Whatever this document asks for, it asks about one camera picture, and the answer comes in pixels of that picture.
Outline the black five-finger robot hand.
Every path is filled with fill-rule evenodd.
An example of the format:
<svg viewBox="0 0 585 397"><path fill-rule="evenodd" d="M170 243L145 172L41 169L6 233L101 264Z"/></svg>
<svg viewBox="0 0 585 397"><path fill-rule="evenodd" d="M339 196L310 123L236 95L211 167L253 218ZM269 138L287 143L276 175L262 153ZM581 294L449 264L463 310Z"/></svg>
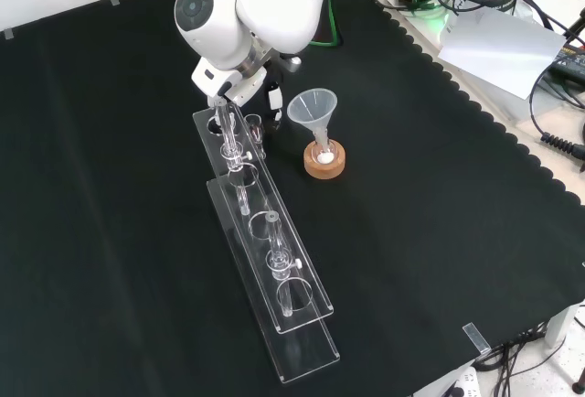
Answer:
<svg viewBox="0 0 585 397"><path fill-rule="evenodd" d="M275 56L264 65L267 75L261 86L261 117L267 134L275 134L282 122L284 76L287 73L294 74L301 65L299 56L289 54Z"/></svg>

